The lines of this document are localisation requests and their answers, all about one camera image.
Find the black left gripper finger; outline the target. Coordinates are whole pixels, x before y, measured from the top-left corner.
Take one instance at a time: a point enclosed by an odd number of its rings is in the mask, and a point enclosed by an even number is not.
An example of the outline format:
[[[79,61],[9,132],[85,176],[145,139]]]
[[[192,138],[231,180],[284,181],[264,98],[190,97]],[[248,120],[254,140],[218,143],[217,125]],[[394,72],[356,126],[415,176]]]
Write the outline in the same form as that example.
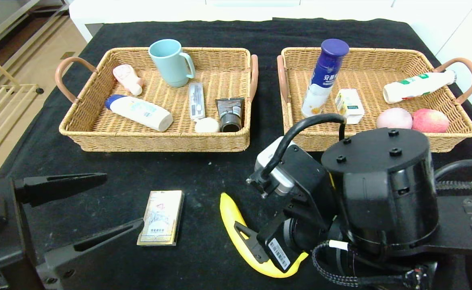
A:
[[[105,173],[79,173],[60,176],[27,177],[14,182],[17,200],[32,207],[66,199],[107,182]]]
[[[122,290],[129,280],[143,220],[135,219],[46,252],[37,272],[47,290]]]

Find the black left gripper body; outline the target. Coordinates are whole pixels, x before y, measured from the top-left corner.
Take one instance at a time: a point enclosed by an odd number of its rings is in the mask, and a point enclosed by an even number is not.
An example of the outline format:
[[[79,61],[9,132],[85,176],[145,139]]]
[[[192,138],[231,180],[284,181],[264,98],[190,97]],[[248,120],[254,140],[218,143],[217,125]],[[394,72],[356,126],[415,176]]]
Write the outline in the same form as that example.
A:
[[[0,290],[43,290],[23,203],[15,180],[0,179]]]

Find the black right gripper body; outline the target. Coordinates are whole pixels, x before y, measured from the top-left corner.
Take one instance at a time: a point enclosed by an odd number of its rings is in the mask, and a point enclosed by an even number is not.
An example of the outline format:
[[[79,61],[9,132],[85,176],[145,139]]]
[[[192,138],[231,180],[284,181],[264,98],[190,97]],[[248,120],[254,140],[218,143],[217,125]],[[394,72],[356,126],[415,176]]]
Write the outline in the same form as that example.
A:
[[[302,253],[311,253],[322,240],[322,229],[280,212],[258,231],[257,240],[274,266],[286,272]]]

